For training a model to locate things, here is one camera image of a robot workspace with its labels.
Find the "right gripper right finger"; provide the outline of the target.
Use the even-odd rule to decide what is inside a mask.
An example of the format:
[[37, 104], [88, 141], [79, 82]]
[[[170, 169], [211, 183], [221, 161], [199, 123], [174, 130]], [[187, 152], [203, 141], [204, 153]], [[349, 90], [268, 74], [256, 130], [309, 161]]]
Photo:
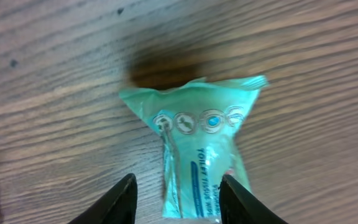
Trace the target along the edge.
[[219, 206], [222, 224], [288, 224], [228, 174], [219, 187]]

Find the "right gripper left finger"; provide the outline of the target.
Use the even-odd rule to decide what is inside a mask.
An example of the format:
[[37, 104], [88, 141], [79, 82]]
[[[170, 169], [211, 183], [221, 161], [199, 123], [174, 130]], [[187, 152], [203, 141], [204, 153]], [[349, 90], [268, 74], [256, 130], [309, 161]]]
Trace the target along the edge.
[[137, 194], [136, 177], [127, 174], [69, 224], [134, 224]]

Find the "teal tissue wipes pack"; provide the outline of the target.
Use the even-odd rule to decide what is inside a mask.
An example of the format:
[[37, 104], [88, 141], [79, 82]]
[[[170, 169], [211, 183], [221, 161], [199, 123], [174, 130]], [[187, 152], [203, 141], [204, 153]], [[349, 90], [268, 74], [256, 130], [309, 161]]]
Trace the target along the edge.
[[218, 217], [225, 174], [251, 189], [234, 138], [267, 84], [263, 75], [218, 82], [199, 78], [164, 91], [119, 92], [132, 112], [163, 139], [163, 217]]

